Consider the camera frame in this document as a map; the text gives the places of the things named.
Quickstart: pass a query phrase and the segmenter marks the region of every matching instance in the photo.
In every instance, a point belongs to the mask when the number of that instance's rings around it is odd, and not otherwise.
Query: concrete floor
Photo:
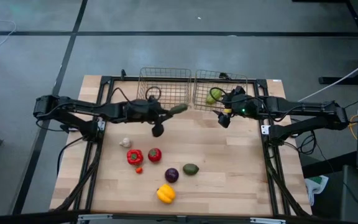
[[[71,31],[81,1],[0,1],[0,19],[18,30]],[[0,24],[0,30],[10,27]],[[290,0],[89,1],[80,31],[357,32],[345,4]],[[13,36],[0,46],[0,215],[11,212],[38,128],[35,98],[51,93],[68,36]],[[189,68],[281,79],[289,100],[319,90],[320,76],[342,77],[358,67],[358,38],[92,36],[77,37],[60,95],[76,98],[83,75],[138,75],[142,67]],[[358,86],[334,86],[310,98],[348,105]],[[357,107],[349,108],[357,113]],[[356,150],[348,130],[316,132],[328,158]],[[48,210],[59,150],[66,134],[47,133],[24,213]],[[321,160],[318,151],[311,155]],[[308,158],[302,156],[304,164]]]

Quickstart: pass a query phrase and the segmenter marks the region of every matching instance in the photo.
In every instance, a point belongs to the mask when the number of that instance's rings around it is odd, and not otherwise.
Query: red bell pepper
[[[153,148],[149,151],[148,157],[152,162],[158,162],[161,159],[161,151],[157,148]]]
[[[139,165],[143,162],[142,151],[131,149],[127,152],[127,160],[130,165]]]

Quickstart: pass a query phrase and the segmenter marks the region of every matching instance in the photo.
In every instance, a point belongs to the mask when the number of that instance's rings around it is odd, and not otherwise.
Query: green fruit
[[[183,166],[183,171],[187,175],[195,175],[200,168],[196,164],[186,164]]]
[[[213,89],[212,91],[209,91],[206,97],[207,104],[213,104],[216,102],[216,100],[212,98],[211,94],[214,96],[215,99],[219,99],[222,96],[222,91],[217,89]]]

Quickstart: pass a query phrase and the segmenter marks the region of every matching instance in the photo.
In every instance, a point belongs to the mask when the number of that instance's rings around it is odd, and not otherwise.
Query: white cable
[[[355,69],[353,72],[347,74],[345,77],[341,78],[340,80],[334,82],[333,84],[331,84],[331,85],[329,85],[329,86],[326,86],[326,87],[320,89],[319,91],[317,91],[317,92],[315,92],[315,93],[312,93],[312,94],[308,95],[307,97],[298,100],[298,102],[301,102],[301,101],[303,101],[303,100],[305,100],[305,99],[307,99],[307,98],[309,98],[309,97],[311,97],[311,96],[314,96],[315,94],[317,94],[317,93],[319,93],[319,92],[321,92],[321,91],[323,91],[323,90],[328,89],[329,87],[331,87],[331,86],[333,86],[333,85],[339,83],[340,81],[344,80],[345,78],[347,78],[347,77],[349,77],[349,76],[351,76],[351,75],[353,75],[353,74],[355,74],[355,73],[358,73],[358,68]]]
[[[10,22],[11,24],[14,25],[13,30],[10,33],[8,33],[8,35],[5,37],[5,39],[0,43],[0,45],[1,45],[1,44],[5,43],[7,38],[16,31],[16,23],[14,21],[6,21],[6,20],[0,20],[0,22]]]

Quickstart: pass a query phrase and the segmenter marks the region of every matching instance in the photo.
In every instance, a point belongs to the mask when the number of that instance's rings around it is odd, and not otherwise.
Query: wooden tabletop
[[[96,101],[101,76],[84,77],[79,100]],[[267,80],[269,95],[285,97],[280,80]],[[130,100],[136,98],[137,82],[114,82]],[[253,93],[252,85],[248,86]],[[124,101],[115,94],[112,102]],[[78,115],[83,119],[89,116]],[[289,117],[282,124],[290,124]],[[152,137],[152,125],[130,123],[106,126],[91,211],[98,213],[224,215],[269,217],[272,215],[265,162],[256,120],[235,117],[230,127],[222,128],[213,112],[189,109],[164,122],[165,132]],[[67,142],[80,137],[71,133]],[[123,138],[133,140],[132,149],[145,156],[143,174],[126,160],[127,149],[119,145]],[[66,149],[57,178],[50,208],[58,207],[77,184],[86,142]],[[162,160],[152,164],[148,151],[157,147]],[[287,188],[302,208],[311,213],[298,152],[280,146],[282,167]],[[183,173],[182,167],[194,163],[200,171],[194,176]],[[156,190],[166,180],[168,168],[176,168],[179,179],[171,184],[177,193],[175,201],[166,205]],[[280,191],[276,186],[278,208],[283,213]],[[88,186],[83,191],[80,208],[85,207]]]

